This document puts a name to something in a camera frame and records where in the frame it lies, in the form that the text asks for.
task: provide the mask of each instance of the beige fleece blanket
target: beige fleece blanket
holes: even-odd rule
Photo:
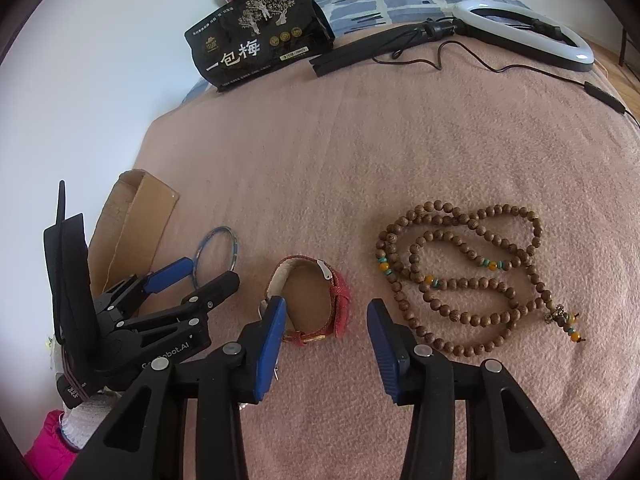
[[[523,61],[463,41],[494,66]],[[433,59],[436,47],[412,48],[404,59]],[[578,87],[522,70],[495,75],[455,46],[446,48],[444,65],[436,72],[369,61],[316,78],[302,60],[229,93],[208,92],[146,133],[136,166],[180,193],[154,268],[193,254],[215,226],[238,233],[241,288],[210,315],[212,348],[257,319],[266,282],[288,254],[322,258],[351,287],[346,336],[306,348],[283,344],[280,381],[242,411],[251,478],[399,477],[411,409],[383,391],[365,313],[380,297],[401,319],[374,244],[388,223],[426,200],[468,211],[511,203],[540,215],[541,276],[558,301],[582,314],[588,341],[572,344],[537,311],[492,357],[528,393],[582,480],[605,479],[638,432],[640,132]],[[614,92],[597,71],[557,72]],[[522,221],[486,225],[520,246],[530,237]],[[469,231],[465,237],[495,254]],[[228,242],[215,240],[200,279],[222,272],[227,254]],[[442,244],[428,246],[423,261],[441,276],[491,276]],[[533,297],[522,272],[507,280],[521,301]],[[173,304],[189,286],[175,288],[146,309]],[[489,293],[442,296],[461,311],[504,306]],[[442,319],[415,289],[412,298],[423,322],[445,338],[482,342],[489,330]],[[193,424],[191,417],[186,478],[193,478]],[[459,406],[457,479],[464,431]]]

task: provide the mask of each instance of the white tree graphic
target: white tree graphic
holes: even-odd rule
[[[260,34],[258,28],[258,21],[262,19],[262,14],[255,10],[245,9],[242,11],[242,16],[238,19],[238,23],[242,28],[252,28],[255,34]]]
[[[261,12],[264,21],[266,22],[270,17],[269,4],[271,0],[249,0],[246,3],[246,8],[255,12]]]
[[[287,23],[287,10],[293,7],[295,0],[271,0],[269,10],[280,17],[276,20],[276,25]]]

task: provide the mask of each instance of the silver screw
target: silver screw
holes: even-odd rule
[[[429,357],[433,354],[433,350],[429,345],[416,345],[414,346],[414,353],[420,357]]]
[[[153,370],[164,370],[169,365],[169,359],[166,357],[156,357],[151,361],[151,367]]]
[[[484,367],[494,374],[502,371],[502,363],[500,361],[496,361],[495,359],[487,359],[487,361],[484,363]]]
[[[241,350],[242,345],[240,343],[236,343],[235,341],[227,343],[222,347],[222,351],[227,355],[238,355]]]

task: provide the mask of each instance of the blue rubber tip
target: blue rubber tip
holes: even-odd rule
[[[400,373],[406,371],[409,363],[408,360],[398,358],[394,351],[390,338],[394,336],[395,327],[382,300],[372,300],[369,303],[367,328],[385,392],[391,396],[393,402],[398,402]]]
[[[272,309],[275,309],[273,317],[270,316]],[[262,351],[260,352],[260,357],[258,357],[255,367],[254,396],[258,402],[264,398],[264,395],[271,387],[273,369],[275,368],[280,352],[280,343],[282,343],[282,334],[284,334],[284,327],[287,320],[287,303],[283,298],[278,296],[271,298],[265,311],[263,322],[266,322],[268,319],[271,319],[271,325],[268,328],[267,337],[264,340]]]
[[[144,290],[147,294],[157,294],[168,286],[190,276],[192,271],[193,261],[185,256],[160,270],[156,270],[146,279]]]

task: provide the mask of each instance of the black snack package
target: black snack package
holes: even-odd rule
[[[233,0],[184,37],[196,68],[219,91],[324,54],[335,39],[313,0]]]

